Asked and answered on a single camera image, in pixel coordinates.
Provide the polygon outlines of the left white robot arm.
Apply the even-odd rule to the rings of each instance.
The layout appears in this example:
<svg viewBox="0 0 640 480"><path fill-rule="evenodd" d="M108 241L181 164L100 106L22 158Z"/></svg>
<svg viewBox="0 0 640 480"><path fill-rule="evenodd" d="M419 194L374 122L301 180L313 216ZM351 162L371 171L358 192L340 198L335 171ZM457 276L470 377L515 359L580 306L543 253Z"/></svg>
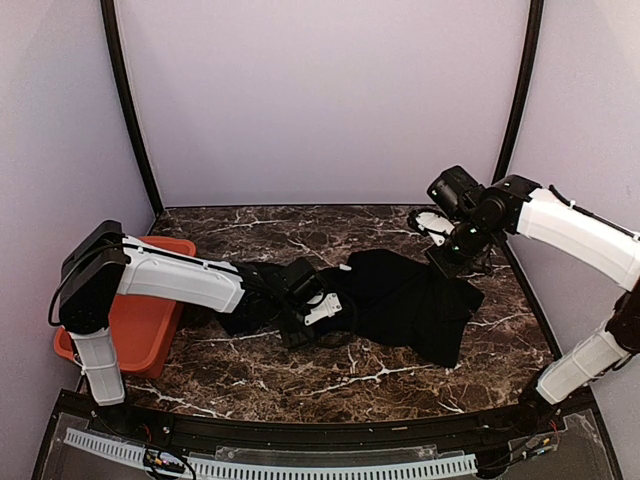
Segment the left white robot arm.
<svg viewBox="0 0 640 480"><path fill-rule="evenodd" d="M313 340L313 325L341 309L337 293L304 258L285 266L205 260L154 247L125 234L120 222L103 221L63 261L47 321L70 334L101 417L120 436L134 435L141 415L125 401L108 319L118 295L273 320L289 348Z"/></svg>

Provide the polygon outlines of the black t-shirt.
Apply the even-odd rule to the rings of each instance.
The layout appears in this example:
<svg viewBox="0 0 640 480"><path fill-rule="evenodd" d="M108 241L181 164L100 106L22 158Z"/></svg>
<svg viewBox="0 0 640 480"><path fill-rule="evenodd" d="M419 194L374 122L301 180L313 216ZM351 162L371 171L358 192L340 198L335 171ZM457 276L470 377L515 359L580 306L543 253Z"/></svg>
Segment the black t-shirt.
<svg viewBox="0 0 640 480"><path fill-rule="evenodd" d="M349 255L344 268L315 269L305 258L287 265L246 264L250 284L231 313L217 319L231 335L277 327L281 315L304 324L306 304L335 292L342 311L309 326L320 345L325 335L345 332L377 344L409 347L442 367L456 365L466 325L485 299L465 279L447 279L428 264L386 249Z"/></svg>

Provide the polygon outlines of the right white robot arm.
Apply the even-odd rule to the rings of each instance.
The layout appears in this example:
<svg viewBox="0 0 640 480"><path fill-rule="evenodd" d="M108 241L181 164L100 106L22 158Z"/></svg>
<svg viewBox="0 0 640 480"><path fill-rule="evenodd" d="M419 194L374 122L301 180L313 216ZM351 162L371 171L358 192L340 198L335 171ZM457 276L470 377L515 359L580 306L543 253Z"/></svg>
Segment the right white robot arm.
<svg viewBox="0 0 640 480"><path fill-rule="evenodd" d="M639 352L639 235L563 197L554 187L509 175L489 187L466 170L445 170L428 188L435 202L409 223L433 246L430 264L454 278L509 235L550 245L610 278L624 293L604 321L569 353L547 366L510 413L521 434L534 432L575 390L621 367Z"/></svg>

